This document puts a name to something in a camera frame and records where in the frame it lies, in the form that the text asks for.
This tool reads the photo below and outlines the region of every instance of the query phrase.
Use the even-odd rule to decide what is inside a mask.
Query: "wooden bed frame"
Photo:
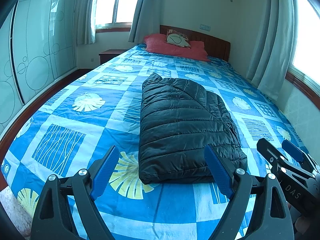
[[[221,58],[225,61],[229,60],[230,42],[218,39],[216,37],[199,33],[187,29],[160,25],[160,33],[167,34],[169,29],[181,32],[189,37],[191,41],[203,41],[204,49],[211,57]]]

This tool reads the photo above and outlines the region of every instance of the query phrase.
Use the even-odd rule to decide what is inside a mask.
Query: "blue gripper pad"
[[[96,200],[99,196],[101,196],[106,189],[115,166],[119,161],[119,154],[119,149],[114,146],[108,154],[107,158],[101,164],[100,169],[92,180],[92,190],[90,193],[90,197],[93,200]]]
[[[217,183],[220,192],[228,199],[233,197],[232,179],[210,144],[204,148],[204,159]]]
[[[300,151],[300,149],[297,148],[295,145],[293,145],[290,141],[284,140],[281,146],[282,146],[282,149],[284,149],[298,163],[301,163],[304,161],[302,151]]]

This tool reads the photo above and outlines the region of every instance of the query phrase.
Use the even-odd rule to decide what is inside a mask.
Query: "black puffer jacket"
[[[142,85],[139,178],[144,184],[211,182],[204,147],[247,170],[238,130],[221,97],[187,79],[153,73]]]

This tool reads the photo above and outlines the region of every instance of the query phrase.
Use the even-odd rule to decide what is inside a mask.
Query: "blue patterned bedsheet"
[[[115,239],[208,239],[228,204],[215,183],[144,185],[138,178],[141,86],[154,72],[191,79],[223,98],[238,127],[249,173],[270,172],[256,149],[262,137],[282,153],[284,139],[307,152],[278,108],[229,63],[153,54],[139,45],[58,92],[19,131],[1,170],[31,215],[50,174],[73,176],[116,145],[121,150],[118,165],[95,202]],[[237,238],[247,230],[254,200],[252,196]],[[87,238],[74,199],[69,203],[79,235]]]

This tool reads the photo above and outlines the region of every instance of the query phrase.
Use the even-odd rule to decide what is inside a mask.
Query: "white curtain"
[[[129,42],[142,43],[146,35],[159,33],[161,0],[138,0]]]
[[[96,41],[97,0],[76,0],[76,42],[92,44]]]
[[[292,51],[293,0],[267,0],[246,76],[272,100],[278,98]]]

